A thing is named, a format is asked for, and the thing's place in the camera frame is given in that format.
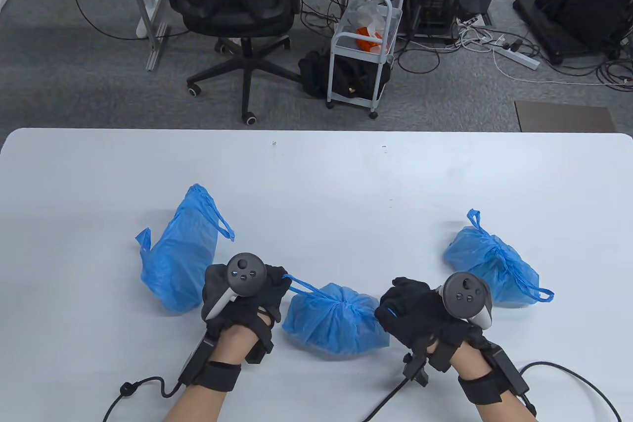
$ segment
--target white power strip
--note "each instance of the white power strip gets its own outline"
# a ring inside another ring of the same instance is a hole
[[[499,43],[499,40],[487,40],[487,41],[481,42],[481,44],[483,45],[496,44],[497,46],[499,46],[498,43]],[[504,48],[499,47],[495,49],[495,53],[498,53],[502,56],[506,56],[506,58],[511,59],[514,62],[518,62],[518,64],[520,65],[529,67],[530,69],[532,69],[532,71],[536,71],[536,69],[541,65],[539,61],[536,61],[535,59],[528,57],[525,54],[521,54],[517,51],[512,51],[510,49],[504,49]]]

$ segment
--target hand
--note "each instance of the hand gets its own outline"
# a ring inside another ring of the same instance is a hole
[[[206,321],[207,333],[215,338],[220,338],[220,333],[228,328],[239,325],[251,330],[259,341],[253,348],[247,361],[259,362],[265,352],[271,352],[271,323],[281,321],[279,305],[281,299],[290,288],[291,280],[283,278],[286,271],[283,267],[266,266],[266,282],[260,290],[251,297],[238,297],[235,302],[229,302],[212,320]],[[205,318],[210,308],[207,300],[209,293],[215,291],[214,284],[219,279],[219,273],[226,272],[226,266],[216,264],[206,270],[206,282],[203,288],[202,317]],[[267,323],[262,321],[261,313],[267,316]]]
[[[375,311],[387,333],[416,353],[433,352],[440,340],[458,348],[473,325],[452,317],[440,295],[425,282],[398,277]]]

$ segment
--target metal table leg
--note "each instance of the metal table leg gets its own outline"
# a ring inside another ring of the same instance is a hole
[[[158,8],[161,0],[136,0],[138,8],[140,9],[140,23],[136,28],[136,36],[138,38],[149,38],[151,45],[151,51],[149,53],[149,59],[147,60],[148,71],[152,71],[158,62],[158,58],[163,48],[164,43],[167,41],[167,35],[169,33],[169,26],[165,22],[160,22],[158,28],[154,28],[153,20],[156,18]]]

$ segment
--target plug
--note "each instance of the plug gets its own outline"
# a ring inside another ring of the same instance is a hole
[[[136,389],[138,389],[138,386],[136,384],[125,382],[120,387],[119,392],[123,397],[130,397],[136,392]]]

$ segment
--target plastic bag handle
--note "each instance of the plastic bag handle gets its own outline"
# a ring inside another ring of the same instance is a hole
[[[226,222],[226,220],[222,218],[222,214],[220,214],[218,208],[215,206],[215,202],[213,202],[213,199],[209,199],[209,196],[206,193],[202,193],[201,195],[204,197],[204,200],[211,207],[211,209],[213,209],[213,212],[215,212],[219,220],[222,221],[222,224],[224,225],[224,227],[226,227],[226,230],[217,225],[215,223],[215,219],[209,219],[210,223],[212,223],[213,227],[216,228],[220,234],[226,237],[226,239],[231,239],[231,241],[235,241],[235,232],[233,232],[231,226],[228,225],[228,222]]]
[[[525,280],[520,273],[516,272],[512,265],[508,266],[508,269],[509,269],[510,273],[512,274],[512,276],[514,277],[514,280],[515,280],[516,285],[518,286],[518,288],[527,297],[530,297],[533,300],[536,300],[537,302],[542,302],[542,303],[549,303],[549,302],[551,302],[554,299],[554,292],[551,291],[550,289],[541,288],[541,287],[532,285],[527,280]],[[538,297],[535,297],[534,295],[532,295],[528,291],[525,291],[525,288],[529,288],[531,290],[535,290],[536,293],[538,293]],[[547,295],[547,298],[541,297],[541,293],[544,293],[545,295]]]
[[[471,209],[470,211],[468,211],[468,214],[466,214],[466,217],[476,230],[483,234],[489,235],[488,232],[483,230],[481,225],[479,224],[481,221],[481,212],[476,209]]]
[[[307,291],[303,291],[303,290],[300,290],[300,289],[295,288],[295,287],[292,286],[292,287],[290,287],[290,290],[293,291],[294,293],[298,293],[299,295],[307,295],[308,297],[312,296],[313,293],[316,293],[321,298],[327,298],[328,300],[336,301],[335,298],[332,298],[330,295],[325,293],[325,291],[321,291],[317,287],[315,287],[313,285],[310,285],[309,283],[304,282],[303,280],[299,280],[298,278],[293,277],[290,274],[286,274],[282,278],[289,278],[290,280],[292,280],[292,281],[298,283],[299,285],[302,285],[305,288],[310,289],[312,291],[312,293],[309,293]]]

